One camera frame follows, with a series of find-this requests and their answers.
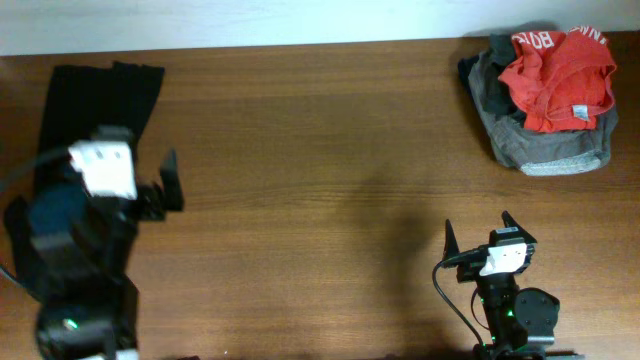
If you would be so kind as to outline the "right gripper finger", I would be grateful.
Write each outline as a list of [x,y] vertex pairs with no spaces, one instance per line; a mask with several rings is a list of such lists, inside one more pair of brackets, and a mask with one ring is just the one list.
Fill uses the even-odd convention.
[[461,251],[451,221],[445,221],[445,244],[441,260],[444,268],[482,268],[486,263],[487,254],[485,247]]
[[501,236],[504,239],[521,239],[527,246],[535,247],[537,245],[537,240],[521,225],[519,225],[508,211],[502,212],[501,219],[504,223],[504,228],[501,230]]

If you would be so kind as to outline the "red t-shirt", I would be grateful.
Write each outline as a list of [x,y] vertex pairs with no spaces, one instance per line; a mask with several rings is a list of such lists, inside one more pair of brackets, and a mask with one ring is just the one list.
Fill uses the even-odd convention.
[[499,76],[512,101],[526,114],[524,128],[538,133],[593,130],[613,108],[617,65],[609,39],[579,25],[566,32],[511,35],[516,59]]

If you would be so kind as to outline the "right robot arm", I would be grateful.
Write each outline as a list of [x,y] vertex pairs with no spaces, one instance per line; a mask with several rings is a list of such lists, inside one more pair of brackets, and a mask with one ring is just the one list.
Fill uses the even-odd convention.
[[[452,223],[445,222],[442,260],[432,270],[435,290],[453,312],[471,330],[477,343],[472,354],[476,359],[582,359],[573,351],[550,352],[555,343],[554,329],[559,320],[560,301],[535,287],[521,288],[516,276],[532,262],[537,240],[504,211],[503,226],[490,232],[486,244],[462,251]],[[486,318],[489,343],[454,305],[437,280],[438,271],[454,268],[459,283],[476,285],[471,296],[480,299]]]

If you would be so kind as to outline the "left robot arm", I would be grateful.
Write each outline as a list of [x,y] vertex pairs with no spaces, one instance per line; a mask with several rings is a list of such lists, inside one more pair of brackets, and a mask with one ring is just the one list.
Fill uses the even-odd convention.
[[136,359],[139,291],[126,274],[142,221],[162,221],[184,208],[175,150],[159,183],[136,180],[134,136],[101,127],[87,140],[51,150],[67,180],[30,206],[30,244],[44,263],[35,340],[45,359]]

